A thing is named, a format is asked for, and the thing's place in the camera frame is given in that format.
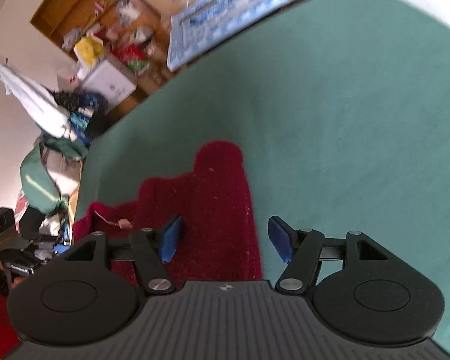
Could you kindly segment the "dark red knit sweater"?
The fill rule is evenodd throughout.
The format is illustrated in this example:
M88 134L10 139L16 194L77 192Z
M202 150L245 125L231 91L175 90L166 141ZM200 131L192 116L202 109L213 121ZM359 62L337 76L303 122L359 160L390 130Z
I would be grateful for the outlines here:
M177 287L184 281L255 281L263 270L249 185L239 147L212 141L196 153L193 169L175 178L148 178L134 201L93 202L73 226L76 242L102 231L123 238L183 218L178 247L165 265Z

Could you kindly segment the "teal hanging garment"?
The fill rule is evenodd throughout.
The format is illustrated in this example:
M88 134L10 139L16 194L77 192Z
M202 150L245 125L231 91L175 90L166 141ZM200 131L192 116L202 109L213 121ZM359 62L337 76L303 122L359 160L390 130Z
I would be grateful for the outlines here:
M29 206L50 216L67 210L80 186L88 148L80 140L41 136L20 165L22 191Z

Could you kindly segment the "green table cloth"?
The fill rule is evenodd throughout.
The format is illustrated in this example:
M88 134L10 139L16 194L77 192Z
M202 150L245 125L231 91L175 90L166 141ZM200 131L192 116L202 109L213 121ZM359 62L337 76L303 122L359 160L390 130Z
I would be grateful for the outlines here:
M450 351L450 29L398 0L308 0L179 74L86 160L78 216L133 199L197 150L244 155L262 266L278 215L328 236L360 230L441 289L436 340Z

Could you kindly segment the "white hanging cloth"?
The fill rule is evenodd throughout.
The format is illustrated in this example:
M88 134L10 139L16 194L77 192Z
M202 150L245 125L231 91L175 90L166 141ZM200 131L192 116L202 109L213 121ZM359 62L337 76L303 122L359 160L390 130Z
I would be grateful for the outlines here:
M69 122L69 111L57 105L47 88L3 63L0 63L0 81L6 94L15 96L43 131L57 139L76 138Z

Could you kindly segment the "white cardboard box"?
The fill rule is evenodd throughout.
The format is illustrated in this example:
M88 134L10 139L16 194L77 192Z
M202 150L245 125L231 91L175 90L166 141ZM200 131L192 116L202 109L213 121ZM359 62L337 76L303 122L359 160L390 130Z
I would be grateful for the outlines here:
M113 55L107 55L100 61L80 85L80 89L86 93L103 96L106 113L128 98L136 87L135 74Z

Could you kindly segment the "wooden shelf with clutter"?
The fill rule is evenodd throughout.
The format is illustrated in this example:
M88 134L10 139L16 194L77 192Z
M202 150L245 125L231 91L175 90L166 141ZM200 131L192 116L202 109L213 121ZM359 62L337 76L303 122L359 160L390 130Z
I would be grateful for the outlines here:
M73 29L98 29L109 51L125 47L132 33L143 26L153 30L151 44L145 47L148 67L138 74L136 91L109 112L113 122L179 74L170 72L166 64L170 33L164 20L144 0L43 0L31 24L56 47Z

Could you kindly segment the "blue white patterned storage bag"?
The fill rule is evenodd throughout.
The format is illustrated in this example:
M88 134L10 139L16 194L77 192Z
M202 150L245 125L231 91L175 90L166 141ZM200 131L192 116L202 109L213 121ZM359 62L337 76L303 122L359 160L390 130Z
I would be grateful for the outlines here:
M172 72L298 0L195 0L170 18Z

